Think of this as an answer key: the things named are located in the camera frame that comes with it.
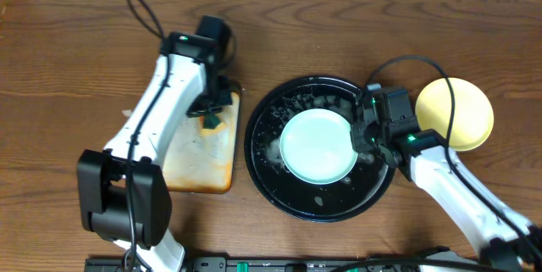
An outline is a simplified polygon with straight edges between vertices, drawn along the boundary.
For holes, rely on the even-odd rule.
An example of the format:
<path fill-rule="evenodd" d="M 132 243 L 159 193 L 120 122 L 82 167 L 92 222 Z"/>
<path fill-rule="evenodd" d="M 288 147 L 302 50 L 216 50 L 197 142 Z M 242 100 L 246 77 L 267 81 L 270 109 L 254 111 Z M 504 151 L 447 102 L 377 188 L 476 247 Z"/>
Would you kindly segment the green yellow sponge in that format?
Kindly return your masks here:
<path fill-rule="evenodd" d="M 226 128 L 226 124 L 217 114 L 204 115 L 201 124 L 201 135 L 205 137 L 217 135 Z"/>

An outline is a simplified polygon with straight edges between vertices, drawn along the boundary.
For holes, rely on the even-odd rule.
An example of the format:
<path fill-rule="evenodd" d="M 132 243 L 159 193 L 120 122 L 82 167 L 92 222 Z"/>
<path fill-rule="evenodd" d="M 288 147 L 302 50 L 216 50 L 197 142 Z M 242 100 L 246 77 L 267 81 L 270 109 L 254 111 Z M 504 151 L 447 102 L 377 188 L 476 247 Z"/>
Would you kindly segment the light blue plate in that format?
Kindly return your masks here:
<path fill-rule="evenodd" d="M 309 109 L 290 119 L 280 135 L 279 152 L 296 178 L 313 185 L 335 183 L 357 163 L 350 123 L 323 108 Z"/>

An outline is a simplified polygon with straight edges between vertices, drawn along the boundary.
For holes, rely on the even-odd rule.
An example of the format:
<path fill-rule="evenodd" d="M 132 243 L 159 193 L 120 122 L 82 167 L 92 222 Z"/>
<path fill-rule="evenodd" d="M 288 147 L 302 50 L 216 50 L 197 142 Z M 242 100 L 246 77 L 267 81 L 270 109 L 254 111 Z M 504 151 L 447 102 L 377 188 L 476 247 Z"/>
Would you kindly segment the yellow plate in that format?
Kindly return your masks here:
<path fill-rule="evenodd" d="M 489 138 L 494 127 L 494 111 L 484 92 L 473 83 L 459 78 L 449 81 L 455 98 L 450 144 L 457 152 L 471 151 Z M 433 129 L 446 137 L 451 94 L 444 78 L 422 89 L 415 104 L 415 114 L 421 130 Z"/>

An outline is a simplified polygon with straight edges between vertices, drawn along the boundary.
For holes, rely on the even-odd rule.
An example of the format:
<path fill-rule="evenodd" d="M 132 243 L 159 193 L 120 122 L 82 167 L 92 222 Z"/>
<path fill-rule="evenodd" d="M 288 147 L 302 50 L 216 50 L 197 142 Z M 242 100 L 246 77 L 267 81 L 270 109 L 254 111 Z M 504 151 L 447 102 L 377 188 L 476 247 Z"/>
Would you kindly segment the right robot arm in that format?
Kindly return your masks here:
<path fill-rule="evenodd" d="M 375 103 L 361 105 L 351 128 L 352 146 L 399 169 L 454 221 L 478 258 L 497 269 L 541 269 L 541 229 L 478 180 L 434 130 L 419 130 L 411 110 L 398 119 Z"/>

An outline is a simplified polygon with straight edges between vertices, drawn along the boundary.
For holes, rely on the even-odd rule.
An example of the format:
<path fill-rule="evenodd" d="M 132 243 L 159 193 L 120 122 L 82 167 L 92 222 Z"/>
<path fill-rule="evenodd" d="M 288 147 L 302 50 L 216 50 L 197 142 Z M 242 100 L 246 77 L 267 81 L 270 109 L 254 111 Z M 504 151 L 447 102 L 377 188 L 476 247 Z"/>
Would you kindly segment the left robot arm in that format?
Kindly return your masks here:
<path fill-rule="evenodd" d="M 77 165 L 81 223 L 125 250 L 120 271 L 179 271 L 185 249 L 169 231 L 172 200 L 163 162 L 185 116 L 216 114 L 226 104 L 233 36 L 173 32 L 161 41 L 151 81 L 132 115 L 100 151 Z"/>

